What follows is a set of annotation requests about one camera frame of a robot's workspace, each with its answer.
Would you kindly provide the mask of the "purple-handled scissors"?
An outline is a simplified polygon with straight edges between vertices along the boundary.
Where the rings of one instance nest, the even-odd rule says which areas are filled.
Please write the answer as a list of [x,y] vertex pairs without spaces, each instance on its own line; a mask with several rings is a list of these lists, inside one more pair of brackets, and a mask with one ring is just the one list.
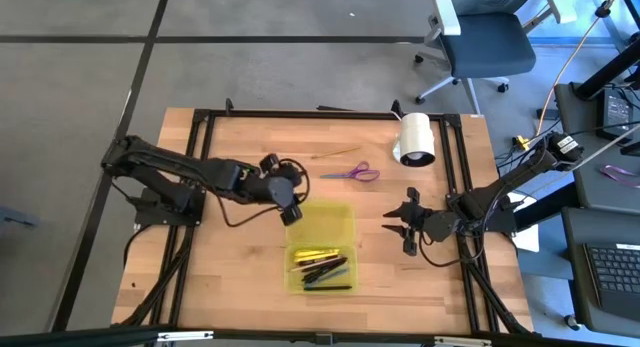
[[357,166],[347,172],[330,173],[321,175],[322,179],[353,179],[361,182],[371,182],[378,179],[380,171],[371,169],[366,161],[361,161]]

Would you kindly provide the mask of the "black desk leg bar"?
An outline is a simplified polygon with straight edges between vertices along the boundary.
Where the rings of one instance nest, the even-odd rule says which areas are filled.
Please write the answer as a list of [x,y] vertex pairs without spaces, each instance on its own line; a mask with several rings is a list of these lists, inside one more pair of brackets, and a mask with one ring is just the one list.
[[528,229],[540,221],[553,217],[564,207],[579,207],[579,199],[574,183],[537,200],[533,204],[514,213],[516,231]]
[[640,40],[637,40],[584,83],[572,85],[573,93],[581,100],[590,100],[597,96],[606,84],[613,81],[639,60]]

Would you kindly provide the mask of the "thick black marker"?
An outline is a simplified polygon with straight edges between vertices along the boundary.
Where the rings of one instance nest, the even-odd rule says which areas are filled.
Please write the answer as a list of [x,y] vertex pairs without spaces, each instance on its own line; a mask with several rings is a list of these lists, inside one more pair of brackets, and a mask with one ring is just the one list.
[[329,272],[332,272],[333,270],[335,270],[336,268],[344,265],[346,262],[348,261],[348,259],[346,257],[341,257],[338,258],[334,261],[330,261],[329,263],[320,266],[318,268],[315,268],[313,270],[311,270],[310,272],[306,273],[304,275],[304,277],[302,278],[302,282],[304,284],[309,284],[312,282],[317,281],[320,277],[322,277],[323,275],[326,275]]

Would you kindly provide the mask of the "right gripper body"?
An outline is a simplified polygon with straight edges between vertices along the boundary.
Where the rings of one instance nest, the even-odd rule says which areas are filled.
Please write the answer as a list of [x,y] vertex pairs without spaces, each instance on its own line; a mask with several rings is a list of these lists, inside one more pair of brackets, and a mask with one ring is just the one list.
[[403,239],[403,252],[409,256],[416,256],[416,237],[427,236],[432,242],[443,242],[456,231],[460,219],[452,211],[422,207],[420,194],[414,187],[407,189],[407,197],[409,200],[403,204],[413,205],[413,216],[410,220],[402,220],[410,229],[409,237]]

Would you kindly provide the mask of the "blue pen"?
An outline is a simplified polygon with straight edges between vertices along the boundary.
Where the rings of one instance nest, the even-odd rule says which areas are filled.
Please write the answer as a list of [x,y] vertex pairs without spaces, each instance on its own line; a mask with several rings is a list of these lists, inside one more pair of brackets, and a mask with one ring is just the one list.
[[347,268],[344,269],[340,269],[340,270],[335,270],[332,272],[329,272],[327,274],[321,275],[319,276],[317,279],[310,281],[310,282],[306,282],[304,284],[305,287],[311,287],[314,285],[318,285],[320,283],[326,282],[328,280],[334,279],[336,277],[342,276],[344,274],[348,274],[349,270]]

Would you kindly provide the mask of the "white cylindrical lamp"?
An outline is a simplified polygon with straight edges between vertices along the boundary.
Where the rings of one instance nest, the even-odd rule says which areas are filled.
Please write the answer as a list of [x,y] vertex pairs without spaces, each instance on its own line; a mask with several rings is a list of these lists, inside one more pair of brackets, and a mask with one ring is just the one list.
[[419,168],[435,159],[435,139],[431,120],[424,113],[409,113],[400,119],[401,131],[396,136],[392,155],[403,166]]

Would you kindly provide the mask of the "transparent yellow-green supply box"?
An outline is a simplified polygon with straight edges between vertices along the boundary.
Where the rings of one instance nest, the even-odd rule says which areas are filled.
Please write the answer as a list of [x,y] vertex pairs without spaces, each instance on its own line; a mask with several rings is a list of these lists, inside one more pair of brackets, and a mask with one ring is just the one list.
[[[352,208],[344,203],[311,201],[302,206],[303,218],[286,230],[284,257],[285,288],[294,294],[349,294],[358,287],[358,263],[355,236],[355,218]],[[347,268],[348,274],[314,286],[351,285],[351,290],[304,291],[302,278],[310,271],[289,272],[295,268],[294,253],[299,250],[338,249],[338,256],[348,261],[336,268]]]

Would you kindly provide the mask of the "black aluminium table frame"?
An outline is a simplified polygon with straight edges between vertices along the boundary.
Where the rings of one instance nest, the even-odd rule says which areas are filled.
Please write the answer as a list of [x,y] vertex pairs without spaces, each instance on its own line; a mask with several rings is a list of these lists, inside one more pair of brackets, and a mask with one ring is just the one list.
[[[458,124],[434,115],[437,157],[422,168],[392,159],[400,131],[388,113],[235,110],[215,120],[210,153],[256,163],[269,153],[303,164],[313,201],[349,205],[355,218],[358,287],[349,294],[294,294],[284,283],[286,230],[261,206],[206,199],[189,257],[178,317],[181,328],[291,332],[465,335],[497,326],[479,286],[462,274],[454,238],[402,250],[384,213],[397,208],[409,187],[424,206],[441,209],[446,194],[465,185],[492,183],[497,172],[484,117]],[[313,160],[313,155],[361,146],[358,151]],[[361,161],[378,179],[322,179]]]

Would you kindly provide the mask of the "black power adapter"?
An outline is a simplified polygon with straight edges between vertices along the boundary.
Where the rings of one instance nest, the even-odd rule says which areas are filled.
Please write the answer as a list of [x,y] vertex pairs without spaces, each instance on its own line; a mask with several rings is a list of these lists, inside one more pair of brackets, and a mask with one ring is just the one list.
[[599,130],[595,134],[607,140],[627,133],[634,121],[635,107],[626,93],[620,89],[604,89],[599,97],[596,108],[596,126]]

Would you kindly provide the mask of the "white paper sheet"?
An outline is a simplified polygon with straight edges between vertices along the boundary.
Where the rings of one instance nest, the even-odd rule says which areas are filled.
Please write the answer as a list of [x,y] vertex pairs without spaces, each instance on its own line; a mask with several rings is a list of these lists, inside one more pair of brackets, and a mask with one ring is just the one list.
[[512,233],[511,240],[518,249],[534,253],[539,252],[539,225],[534,224],[525,230]]

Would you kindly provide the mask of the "yellow pencil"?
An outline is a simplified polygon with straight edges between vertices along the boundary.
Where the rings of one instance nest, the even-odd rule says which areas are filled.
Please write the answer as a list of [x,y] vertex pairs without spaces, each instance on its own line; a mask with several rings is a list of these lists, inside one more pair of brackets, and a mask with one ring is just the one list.
[[342,154],[358,151],[361,148],[362,148],[361,146],[355,146],[355,147],[350,147],[350,148],[346,148],[346,149],[340,149],[340,150],[335,150],[335,151],[330,151],[330,152],[325,152],[325,153],[313,155],[310,158],[313,159],[313,160],[322,159],[322,158],[326,158],[326,157],[342,155]]

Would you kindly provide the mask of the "black laptop keyboard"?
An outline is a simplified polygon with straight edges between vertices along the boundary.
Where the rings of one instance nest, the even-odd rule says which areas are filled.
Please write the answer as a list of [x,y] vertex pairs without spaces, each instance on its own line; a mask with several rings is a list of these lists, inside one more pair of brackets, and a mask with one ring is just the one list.
[[583,245],[589,272],[602,310],[640,322],[640,245]]

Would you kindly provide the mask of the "purple ribbon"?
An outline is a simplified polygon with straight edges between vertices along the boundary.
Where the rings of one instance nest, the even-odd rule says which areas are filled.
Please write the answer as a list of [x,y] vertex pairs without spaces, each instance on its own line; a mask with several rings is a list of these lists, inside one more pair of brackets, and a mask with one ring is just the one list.
[[601,167],[600,173],[620,184],[640,189],[640,173],[630,172],[613,165],[605,165]]

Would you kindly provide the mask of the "black rig beam silver brackets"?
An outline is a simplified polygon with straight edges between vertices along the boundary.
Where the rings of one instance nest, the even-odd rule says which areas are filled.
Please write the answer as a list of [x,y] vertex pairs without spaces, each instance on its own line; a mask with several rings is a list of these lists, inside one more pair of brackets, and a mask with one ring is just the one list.
[[612,344],[546,338],[539,334],[476,332],[467,335],[291,332],[229,329],[175,329],[168,325],[115,326],[100,329],[0,336],[0,347],[131,347],[152,343],[198,340],[268,340],[308,342],[318,346],[336,343],[419,344],[427,347],[618,347]]

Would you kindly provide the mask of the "dark grey desk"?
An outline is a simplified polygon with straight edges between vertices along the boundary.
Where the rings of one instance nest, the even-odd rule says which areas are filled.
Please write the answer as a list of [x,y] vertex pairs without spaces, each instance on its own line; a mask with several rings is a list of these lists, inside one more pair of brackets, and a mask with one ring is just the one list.
[[[609,143],[593,131],[597,127],[596,100],[579,99],[569,84],[556,85],[554,92],[563,129],[567,133],[577,132],[574,139],[584,147],[584,159]],[[620,184],[601,174],[600,168],[605,165],[640,173],[640,156],[622,155],[620,147],[613,145],[575,170],[574,184],[580,204],[589,209],[640,215],[640,189]]]
[[640,338],[640,322],[600,308],[583,251],[587,243],[640,245],[640,215],[564,208],[561,218],[572,265],[570,287],[577,322],[594,332]]

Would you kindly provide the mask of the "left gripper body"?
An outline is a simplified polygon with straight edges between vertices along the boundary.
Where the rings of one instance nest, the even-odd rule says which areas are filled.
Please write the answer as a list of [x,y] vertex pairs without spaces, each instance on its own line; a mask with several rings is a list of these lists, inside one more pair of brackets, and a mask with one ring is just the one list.
[[310,192],[310,178],[300,162],[268,154],[259,170],[243,179],[242,190],[251,203],[274,205],[283,224],[290,226],[302,219],[300,205]]

